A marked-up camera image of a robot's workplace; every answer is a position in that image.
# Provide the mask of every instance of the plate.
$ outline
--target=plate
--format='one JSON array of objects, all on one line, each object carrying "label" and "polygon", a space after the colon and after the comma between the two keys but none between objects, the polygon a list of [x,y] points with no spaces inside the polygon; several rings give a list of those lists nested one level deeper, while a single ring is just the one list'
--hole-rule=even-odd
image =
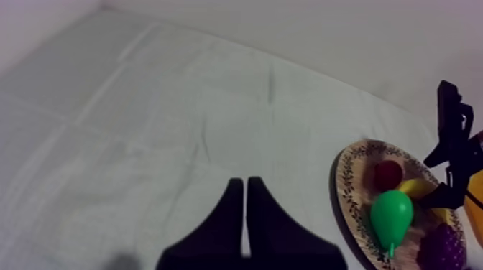
[{"label": "plate", "polygon": [[[340,208],[338,212],[353,236],[352,241],[376,269],[420,269],[416,263],[420,240],[438,225],[438,220],[430,211],[422,210],[414,203],[413,222],[404,241],[396,248],[394,258],[389,259],[379,247],[369,219],[370,207],[379,194],[373,185],[374,165],[382,160],[397,162],[404,171],[403,180],[421,178],[435,187],[438,184],[426,166],[396,146],[383,141],[358,141],[345,148],[335,163],[332,181],[337,207]],[[449,223],[466,246],[461,223],[454,210]]]}]

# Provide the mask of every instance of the red apple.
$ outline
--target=red apple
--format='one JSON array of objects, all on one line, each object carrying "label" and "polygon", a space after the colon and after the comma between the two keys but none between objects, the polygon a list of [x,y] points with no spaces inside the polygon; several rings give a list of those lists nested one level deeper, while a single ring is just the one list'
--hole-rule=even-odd
[{"label": "red apple", "polygon": [[403,169],[392,160],[385,160],[374,166],[374,186],[385,192],[394,190],[403,180]]}]

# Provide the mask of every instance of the white cloth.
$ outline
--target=white cloth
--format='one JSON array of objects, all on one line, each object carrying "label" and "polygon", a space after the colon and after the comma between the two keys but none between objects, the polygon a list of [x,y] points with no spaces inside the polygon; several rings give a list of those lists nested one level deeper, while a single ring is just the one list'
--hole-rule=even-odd
[{"label": "white cloth", "polygon": [[153,269],[230,177],[251,175],[361,269],[331,209],[334,158],[363,138],[419,159],[436,145],[420,119],[333,78],[111,11],[0,80],[0,127],[0,268],[12,270]]}]

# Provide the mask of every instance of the yellow object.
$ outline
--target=yellow object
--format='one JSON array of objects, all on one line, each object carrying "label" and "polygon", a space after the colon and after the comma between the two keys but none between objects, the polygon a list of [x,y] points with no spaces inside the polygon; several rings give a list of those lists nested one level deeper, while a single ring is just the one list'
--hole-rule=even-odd
[{"label": "yellow object", "polygon": [[418,200],[436,189],[436,186],[422,179],[411,179],[401,182],[397,189],[412,199]]},{"label": "yellow object", "polygon": [[[434,184],[422,179],[411,179],[399,184],[397,190],[406,193],[414,200],[419,200],[436,189]],[[441,219],[442,222],[450,224],[450,212],[448,208],[432,208],[431,211]]]},{"label": "yellow object", "polygon": [[[483,202],[483,170],[473,174],[469,181],[468,190],[480,202]],[[483,248],[483,210],[468,197],[464,199],[464,209],[473,228],[474,236]]]}]

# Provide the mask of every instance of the purple grapes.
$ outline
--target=purple grapes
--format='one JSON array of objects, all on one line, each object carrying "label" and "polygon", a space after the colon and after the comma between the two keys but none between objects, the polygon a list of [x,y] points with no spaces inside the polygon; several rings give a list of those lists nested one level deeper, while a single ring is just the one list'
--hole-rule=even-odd
[{"label": "purple grapes", "polygon": [[423,270],[461,270],[466,264],[466,250],[456,231],[442,223],[421,239],[416,260]]}]

